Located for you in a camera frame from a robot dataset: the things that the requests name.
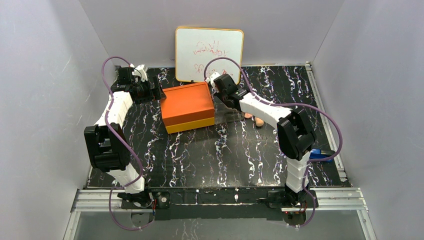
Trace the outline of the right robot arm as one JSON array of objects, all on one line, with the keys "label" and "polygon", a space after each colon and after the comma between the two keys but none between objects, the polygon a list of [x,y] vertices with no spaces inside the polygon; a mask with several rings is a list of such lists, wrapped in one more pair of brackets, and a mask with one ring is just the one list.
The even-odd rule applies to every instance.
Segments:
[{"label": "right robot arm", "polygon": [[309,184],[310,155],[317,138],[307,112],[268,102],[250,89],[235,84],[226,73],[215,72],[205,82],[226,107],[258,117],[277,131],[279,149],[286,157],[287,177],[284,190],[279,196],[269,197],[268,202],[281,200],[292,206],[303,202]]}]

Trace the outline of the small round pink puff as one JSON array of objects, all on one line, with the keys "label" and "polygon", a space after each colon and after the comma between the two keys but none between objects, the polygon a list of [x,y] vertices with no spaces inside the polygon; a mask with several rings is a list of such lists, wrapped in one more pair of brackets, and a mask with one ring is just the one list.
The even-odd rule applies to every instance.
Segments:
[{"label": "small round pink puff", "polygon": [[247,112],[245,112],[245,113],[244,113],[244,118],[245,118],[245,119],[251,119],[252,117],[253,117],[253,115],[252,115],[252,114],[247,113]]}]

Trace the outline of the beige gourd makeup sponge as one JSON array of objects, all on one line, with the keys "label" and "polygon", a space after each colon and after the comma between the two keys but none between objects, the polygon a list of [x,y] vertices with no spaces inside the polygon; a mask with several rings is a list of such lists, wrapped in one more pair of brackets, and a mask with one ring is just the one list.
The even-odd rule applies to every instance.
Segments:
[{"label": "beige gourd makeup sponge", "polygon": [[265,123],[262,119],[258,117],[255,117],[254,121],[257,128],[261,128]]}]

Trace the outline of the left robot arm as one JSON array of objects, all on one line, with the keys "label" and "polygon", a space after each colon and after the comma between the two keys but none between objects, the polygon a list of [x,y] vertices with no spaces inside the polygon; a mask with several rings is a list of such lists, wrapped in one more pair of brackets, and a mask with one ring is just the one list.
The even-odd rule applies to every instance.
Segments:
[{"label": "left robot arm", "polygon": [[91,166],[115,178],[124,189],[119,198],[142,206],[149,205],[153,197],[143,175],[131,164],[137,156],[125,138],[123,123],[132,105],[166,98],[158,78],[148,77],[147,70],[144,64],[117,67],[101,117],[84,129]]}]

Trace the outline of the orange drawer organizer box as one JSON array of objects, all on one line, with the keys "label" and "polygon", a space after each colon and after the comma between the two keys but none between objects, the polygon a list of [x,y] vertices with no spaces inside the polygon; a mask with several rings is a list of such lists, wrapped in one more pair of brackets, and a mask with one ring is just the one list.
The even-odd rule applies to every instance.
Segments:
[{"label": "orange drawer organizer box", "polygon": [[215,106],[206,82],[165,88],[161,118],[168,134],[213,126]]}]

